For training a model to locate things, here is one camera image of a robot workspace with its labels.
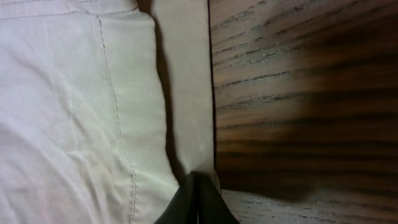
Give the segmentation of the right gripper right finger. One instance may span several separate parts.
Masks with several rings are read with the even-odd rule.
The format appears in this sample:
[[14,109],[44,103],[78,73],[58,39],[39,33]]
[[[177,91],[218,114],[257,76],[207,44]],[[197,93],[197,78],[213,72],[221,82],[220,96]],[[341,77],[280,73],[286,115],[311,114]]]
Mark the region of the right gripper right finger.
[[239,224],[209,177],[198,173],[200,224]]

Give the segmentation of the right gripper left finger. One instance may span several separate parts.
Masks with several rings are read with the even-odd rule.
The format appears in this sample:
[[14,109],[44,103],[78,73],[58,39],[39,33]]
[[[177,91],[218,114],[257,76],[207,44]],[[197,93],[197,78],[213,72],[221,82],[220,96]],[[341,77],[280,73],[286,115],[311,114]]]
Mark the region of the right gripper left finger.
[[196,224],[198,222],[197,173],[189,173],[155,224]]

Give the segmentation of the beige shorts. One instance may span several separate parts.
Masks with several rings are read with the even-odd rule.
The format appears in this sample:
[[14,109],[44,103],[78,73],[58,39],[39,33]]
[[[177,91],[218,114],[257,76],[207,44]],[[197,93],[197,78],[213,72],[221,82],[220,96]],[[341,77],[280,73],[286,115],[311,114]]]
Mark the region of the beige shorts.
[[1,2],[1,222],[154,223],[214,168],[207,1]]

